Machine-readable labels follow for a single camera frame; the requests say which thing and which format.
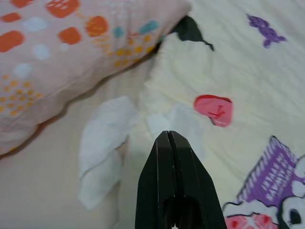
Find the crumpled tissue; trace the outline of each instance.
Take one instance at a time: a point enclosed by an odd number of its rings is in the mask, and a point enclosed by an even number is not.
[[[164,130],[176,131],[189,141],[197,157],[203,159],[204,131],[192,108],[178,104],[168,114],[158,113],[148,116],[147,123],[154,139]]]
[[[78,199],[94,208],[121,179],[122,158],[116,152],[138,121],[128,97],[101,104],[91,115],[81,138]]]

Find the bedsheet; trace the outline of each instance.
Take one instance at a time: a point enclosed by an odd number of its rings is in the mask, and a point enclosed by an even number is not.
[[[117,222],[118,185],[91,211],[77,199],[81,134],[101,103],[122,95],[136,103],[152,65],[150,57],[104,80],[26,148],[0,160],[0,228],[109,229]],[[125,149],[126,144],[119,149],[122,155]]]
[[[292,165],[304,154],[304,3],[195,0],[192,4],[190,16],[215,52],[201,42],[181,42],[176,34],[168,36],[161,46],[151,79],[141,92],[141,122],[130,136],[119,200],[120,229],[134,227],[137,182],[154,141],[146,122],[149,115],[170,111],[176,104],[192,107],[202,94],[232,101],[232,122],[225,128],[213,125],[206,116],[194,114],[204,130],[202,163],[214,181],[222,206],[237,201],[240,191],[247,190],[244,182],[250,172],[256,171],[252,169],[261,156],[268,155],[264,152],[269,150],[271,136],[289,147],[289,155],[294,155]],[[280,208],[276,207],[274,213],[280,214]],[[262,219],[271,222],[266,215],[251,220]],[[239,224],[243,220],[231,220],[231,228],[250,225],[248,219]],[[288,228],[300,227],[291,223]]]

